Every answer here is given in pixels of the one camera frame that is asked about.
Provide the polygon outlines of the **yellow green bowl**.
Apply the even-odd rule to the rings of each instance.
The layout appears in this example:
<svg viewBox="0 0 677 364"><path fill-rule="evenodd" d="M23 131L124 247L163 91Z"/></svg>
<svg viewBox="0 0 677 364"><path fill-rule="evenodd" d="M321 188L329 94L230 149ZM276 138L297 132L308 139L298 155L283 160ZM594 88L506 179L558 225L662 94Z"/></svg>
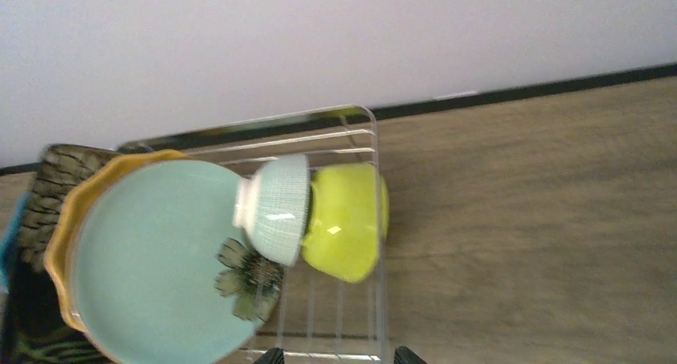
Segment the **yellow green bowl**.
<svg viewBox="0 0 677 364"><path fill-rule="evenodd" d="M388 230L385 179L367 162L331 165L315 172L311 194L303 259L336 279L362 282L374 270Z"/></svg>

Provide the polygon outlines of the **orange polka dot plate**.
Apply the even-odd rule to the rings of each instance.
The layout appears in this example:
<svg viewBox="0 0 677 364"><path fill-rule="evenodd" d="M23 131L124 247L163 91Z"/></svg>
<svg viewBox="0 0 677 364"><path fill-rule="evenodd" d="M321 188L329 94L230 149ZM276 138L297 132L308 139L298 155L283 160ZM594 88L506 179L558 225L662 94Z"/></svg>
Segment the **orange polka dot plate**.
<svg viewBox="0 0 677 364"><path fill-rule="evenodd" d="M130 173L152 164L190 158L185 153L170 149L116 156L67 194L57 226L47 243L43 261L56 288L61 317L69 327L84 334L88 333L77 313L71 271L81 228L89 210L106 191Z"/></svg>

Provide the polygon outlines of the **blue polka dot plate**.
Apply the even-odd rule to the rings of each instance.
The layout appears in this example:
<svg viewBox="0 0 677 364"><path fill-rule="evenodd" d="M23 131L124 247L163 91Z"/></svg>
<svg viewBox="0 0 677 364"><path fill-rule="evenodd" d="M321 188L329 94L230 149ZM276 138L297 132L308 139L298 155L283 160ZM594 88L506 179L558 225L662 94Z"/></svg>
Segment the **blue polka dot plate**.
<svg viewBox="0 0 677 364"><path fill-rule="evenodd" d="M1 292L3 294L9 292L10 269L14 264L13 255L17 246L18 232L29 197L30 194L25 192L16 203L12 216L10 217L10 222L6 228L5 235L1 240Z"/></svg>

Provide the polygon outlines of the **metal wire dish rack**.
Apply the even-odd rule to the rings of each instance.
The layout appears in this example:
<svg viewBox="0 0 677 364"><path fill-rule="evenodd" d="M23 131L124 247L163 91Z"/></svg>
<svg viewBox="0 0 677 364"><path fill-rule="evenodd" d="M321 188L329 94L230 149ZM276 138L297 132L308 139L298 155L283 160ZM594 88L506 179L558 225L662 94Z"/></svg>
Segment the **metal wire dish rack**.
<svg viewBox="0 0 677 364"><path fill-rule="evenodd" d="M385 269L389 204L371 110L340 105L130 140L119 149L175 149L243 176L281 156L303 154L311 171L311 218L300 261L287 270L271 319L230 362L392 362Z"/></svg>

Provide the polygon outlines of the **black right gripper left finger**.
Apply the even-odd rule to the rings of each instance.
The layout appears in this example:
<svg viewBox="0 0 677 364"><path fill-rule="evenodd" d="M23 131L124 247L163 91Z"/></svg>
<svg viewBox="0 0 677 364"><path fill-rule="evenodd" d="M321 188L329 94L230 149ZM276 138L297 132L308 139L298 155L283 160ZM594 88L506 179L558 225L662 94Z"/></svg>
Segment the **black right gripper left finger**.
<svg viewBox="0 0 677 364"><path fill-rule="evenodd" d="M268 349L253 362L253 364L284 364L284 363L285 363L284 351L283 349L278 347Z"/></svg>

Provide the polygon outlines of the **pale green flower plate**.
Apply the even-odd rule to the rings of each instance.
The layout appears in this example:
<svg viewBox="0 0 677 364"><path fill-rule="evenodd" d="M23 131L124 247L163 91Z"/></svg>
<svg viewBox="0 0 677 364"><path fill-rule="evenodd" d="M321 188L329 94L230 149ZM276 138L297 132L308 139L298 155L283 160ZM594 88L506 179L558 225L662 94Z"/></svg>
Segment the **pale green flower plate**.
<svg viewBox="0 0 677 364"><path fill-rule="evenodd" d="M269 318L284 270L232 224L238 174L200 160L114 184L82 224L71 271L89 338L119 363L213 363Z"/></svg>

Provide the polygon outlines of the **pale green glass bowl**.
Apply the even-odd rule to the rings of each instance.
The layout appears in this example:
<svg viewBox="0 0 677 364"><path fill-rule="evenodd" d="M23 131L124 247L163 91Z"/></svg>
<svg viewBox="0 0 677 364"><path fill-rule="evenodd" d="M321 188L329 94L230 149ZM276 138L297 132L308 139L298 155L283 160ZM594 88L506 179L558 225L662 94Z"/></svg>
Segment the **pale green glass bowl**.
<svg viewBox="0 0 677 364"><path fill-rule="evenodd" d="M292 267L306 235L310 200L307 157L281 156L262 164L251 177L240 178L232 224L263 257Z"/></svg>

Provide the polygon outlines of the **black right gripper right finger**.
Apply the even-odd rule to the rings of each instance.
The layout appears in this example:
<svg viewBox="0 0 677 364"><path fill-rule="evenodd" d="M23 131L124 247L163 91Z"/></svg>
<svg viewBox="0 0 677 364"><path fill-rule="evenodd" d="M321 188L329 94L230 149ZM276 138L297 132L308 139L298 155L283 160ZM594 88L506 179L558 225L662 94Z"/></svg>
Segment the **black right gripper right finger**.
<svg viewBox="0 0 677 364"><path fill-rule="evenodd" d="M394 364L427 364L427 362L408 346L398 346L394 350Z"/></svg>

